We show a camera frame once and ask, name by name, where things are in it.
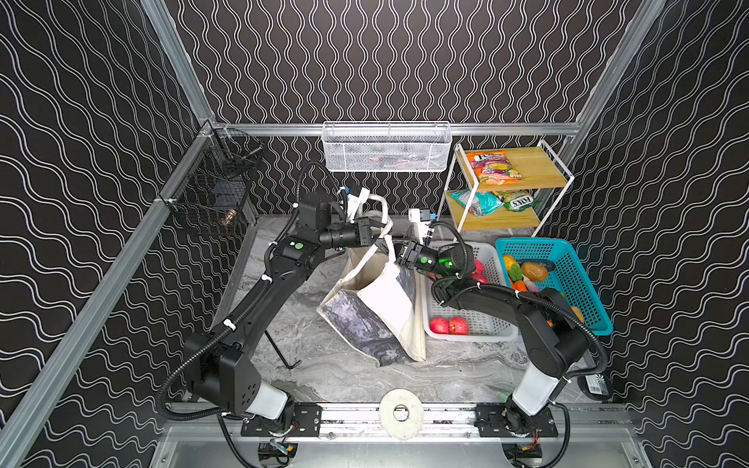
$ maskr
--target black mounting plate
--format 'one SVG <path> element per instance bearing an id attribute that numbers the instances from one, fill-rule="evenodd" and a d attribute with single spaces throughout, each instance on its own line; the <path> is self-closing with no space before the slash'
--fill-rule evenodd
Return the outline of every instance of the black mounting plate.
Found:
<path id="1" fill-rule="evenodd" d="M 504 416 L 504 403 L 483 403 L 476 405 L 476 422 L 474 425 L 479 428 L 481 437 L 527 437 L 518 436 L 508 431 Z M 558 437 L 557 425 L 554 424 L 554 417 L 551 415 L 549 407 L 544 408 L 536 415 L 536 428 L 539 431 L 539 437 Z"/>
<path id="2" fill-rule="evenodd" d="M 294 403 L 294 418 L 292 421 L 299 427 L 292 431 L 289 437 L 318 437 L 320 435 L 320 416 L 322 407 L 314 403 Z M 242 423 L 242 437 L 273 437 L 263 425 L 264 419 L 256 416 Z"/>

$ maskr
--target robotic arm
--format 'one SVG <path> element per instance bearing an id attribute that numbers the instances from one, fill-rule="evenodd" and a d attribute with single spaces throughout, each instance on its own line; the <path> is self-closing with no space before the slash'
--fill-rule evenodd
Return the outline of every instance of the robotic arm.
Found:
<path id="1" fill-rule="evenodd" d="M 340 222 L 332 222 L 334 210 L 338 211 Z M 333 197 L 318 193 L 301 198 L 297 212 L 296 232 L 286 235 L 290 227 L 287 225 L 277 245 L 268 249 L 262 279 L 223 324 L 208 333 L 194 333 L 186 342 L 185 355 L 190 358 L 169 376 L 157 396 L 157 410 L 162 416 L 184 420 L 228 411 L 275 420 L 280 431 L 290 426 L 293 401 L 285 392 L 264 383 L 250 360 L 261 335 L 290 295 L 325 261 L 326 249 L 376 249 L 374 244 L 380 240 L 372 229 L 385 228 L 380 233 L 382 238 L 392 225 L 388 223 L 386 227 L 383 222 L 351 216 L 351 210 L 341 210 Z M 568 373 L 570 366 L 582 357 L 589 344 L 600 348 L 600 343 L 553 289 L 519 294 L 500 285 L 481 285 L 469 279 L 468 273 L 475 269 L 473 253 L 460 234 L 455 234 L 458 244 L 444 252 L 412 240 L 396 240 L 397 262 L 442 276 L 433 283 L 432 294 L 448 306 L 484 312 L 518 326 L 531 364 L 509 398 L 504 417 L 511 432 L 527 434 L 534 429 L 534 417 L 573 376 L 574 372 Z M 577 374 L 599 372 L 601 367 L 599 363 L 597 368 Z M 169 411 L 164 404 L 165 386 L 168 390 L 182 373 L 188 390 L 217 405 L 214 411 L 188 415 Z"/>

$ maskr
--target cucumber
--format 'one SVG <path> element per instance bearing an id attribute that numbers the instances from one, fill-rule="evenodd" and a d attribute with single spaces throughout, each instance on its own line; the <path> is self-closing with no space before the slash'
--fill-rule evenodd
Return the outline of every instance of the cucumber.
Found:
<path id="1" fill-rule="evenodd" d="M 544 258 L 524 258 L 522 260 L 517 261 L 521 266 L 523 264 L 536 264 L 544 267 L 547 271 L 554 271 L 557 269 L 557 266 L 554 264 L 551 260 L 546 260 Z"/>

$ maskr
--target wooden shelf board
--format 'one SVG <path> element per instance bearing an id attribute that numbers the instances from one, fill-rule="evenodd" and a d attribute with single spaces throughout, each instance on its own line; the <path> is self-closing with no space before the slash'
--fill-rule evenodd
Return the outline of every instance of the wooden shelf board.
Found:
<path id="1" fill-rule="evenodd" d="M 509 185 L 490 185 L 487 183 L 479 184 L 479 192 L 496 192 L 500 190 L 530 190 L 530 189 L 554 189 L 564 187 L 567 180 L 560 170 L 554 165 L 546 152 L 537 146 L 529 148 L 500 148 L 499 150 L 488 151 L 505 151 L 507 159 L 523 176 L 518 182 Z M 462 155 L 458 155 L 458 162 L 461 166 L 468 186 L 473 188 L 473 178 L 469 167 L 463 160 Z"/>
<path id="2" fill-rule="evenodd" d="M 458 227 L 463 216 L 463 207 L 449 195 L 450 192 L 454 192 L 454 190 L 449 190 L 446 193 L 447 206 L 450 209 L 450 216 L 452 216 L 455 227 Z M 541 224 L 541 221 L 532 208 L 515 212 L 500 207 L 497 211 L 486 216 L 475 216 L 469 211 L 461 230 L 492 231 L 494 229 L 535 228 L 539 224 Z"/>

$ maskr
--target plastic basket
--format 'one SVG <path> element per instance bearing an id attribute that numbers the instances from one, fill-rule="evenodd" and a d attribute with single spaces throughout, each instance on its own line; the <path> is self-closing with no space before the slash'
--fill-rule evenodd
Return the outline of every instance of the plastic basket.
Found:
<path id="1" fill-rule="evenodd" d="M 442 172 L 452 134 L 448 122 L 325 122 L 330 171 Z"/>
<path id="2" fill-rule="evenodd" d="M 553 261 L 557 268 L 549 272 L 549 277 L 545 281 L 536 282 L 539 288 L 564 291 L 569 305 L 578 307 L 583 313 L 585 325 L 590 331 L 598 336 L 611 334 L 611 319 L 572 244 L 562 239 L 512 237 L 499 239 L 496 245 L 499 256 L 512 255 L 515 260 L 542 258 Z M 505 281 L 508 282 L 507 271 L 504 268 L 502 271 Z"/>
<path id="3" fill-rule="evenodd" d="M 452 245 L 453 242 L 436 241 L 430 247 Z M 497 250 L 490 244 L 479 242 L 466 242 L 473 249 L 473 256 L 484 264 L 484 276 L 491 283 L 507 285 L 506 280 L 500 274 L 503 263 L 497 255 Z M 511 341 L 518 337 L 518 328 L 496 317 L 486 315 L 482 312 L 457 310 L 451 307 L 442 307 L 435 301 L 429 289 L 427 278 L 418 275 L 423 281 L 424 294 L 422 294 L 422 310 L 424 314 L 424 331 L 432 338 L 447 341 L 468 341 L 477 343 L 497 343 L 499 341 Z M 468 335 L 441 335 L 429 329 L 429 322 L 436 317 L 445 317 L 450 320 L 453 317 L 463 317 L 468 322 Z"/>

